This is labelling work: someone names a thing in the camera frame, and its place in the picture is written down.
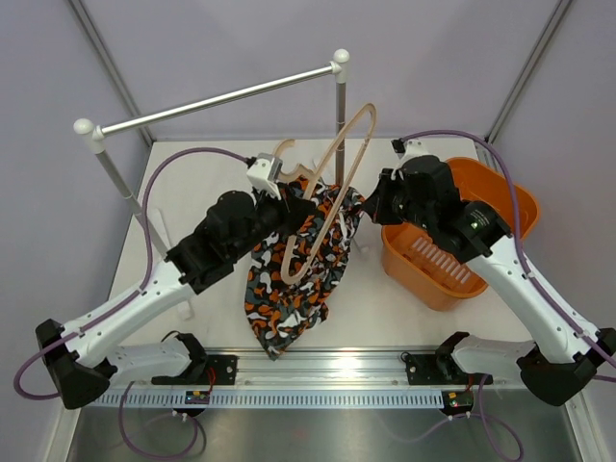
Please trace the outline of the orange camouflage shorts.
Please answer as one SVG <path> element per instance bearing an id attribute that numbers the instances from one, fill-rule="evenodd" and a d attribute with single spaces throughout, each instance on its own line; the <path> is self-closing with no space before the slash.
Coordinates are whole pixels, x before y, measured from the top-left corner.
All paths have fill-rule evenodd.
<path id="1" fill-rule="evenodd" d="M 334 209 L 339 188 L 317 183 L 311 200 L 316 212 L 295 235 L 289 260 L 290 276 L 302 272 L 292 284 L 282 277 L 288 238 L 274 232 L 250 254 L 244 293 L 244 312 L 260 347 L 277 360 L 307 330 L 326 321 L 327 299 L 339 286 L 349 263 L 351 239 L 357 232 L 365 197 L 355 188 L 345 196 L 315 256 L 311 250 L 326 219 Z"/>

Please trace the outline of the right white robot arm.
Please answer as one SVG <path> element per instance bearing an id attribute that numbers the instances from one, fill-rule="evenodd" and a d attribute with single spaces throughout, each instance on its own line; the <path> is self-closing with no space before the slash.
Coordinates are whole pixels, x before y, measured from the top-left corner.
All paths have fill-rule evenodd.
<path id="1" fill-rule="evenodd" d="M 422 155 L 382 169 L 363 209 L 374 223 L 408 223 L 425 231 L 483 279 L 531 336 L 507 342 L 452 334 L 436 351 L 436 371 L 444 380 L 487 374 L 519 381 L 546 404 L 560 406 L 602 364 L 613 363 L 614 329 L 597 327 L 560 295 L 524 254 L 517 227 L 488 203 L 462 198 L 448 163 Z"/>

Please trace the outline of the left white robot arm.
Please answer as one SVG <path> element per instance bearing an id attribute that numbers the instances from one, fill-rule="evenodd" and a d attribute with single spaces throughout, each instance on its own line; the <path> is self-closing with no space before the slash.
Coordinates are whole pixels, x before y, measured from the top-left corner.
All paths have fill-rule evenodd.
<path id="1" fill-rule="evenodd" d="M 136 286 L 78 320 L 36 329 L 43 363 L 65 408 L 84 407 L 111 386 L 134 381 L 192 385 L 204 380 L 208 355 L 191 333 L 159 343 L 123 341 L 167 309 L 206 291 L 274 232 L 292 234 L 315 204 L 286 189 L 281 198 L 231 191 L 210 207 L 194 231 Z"/>

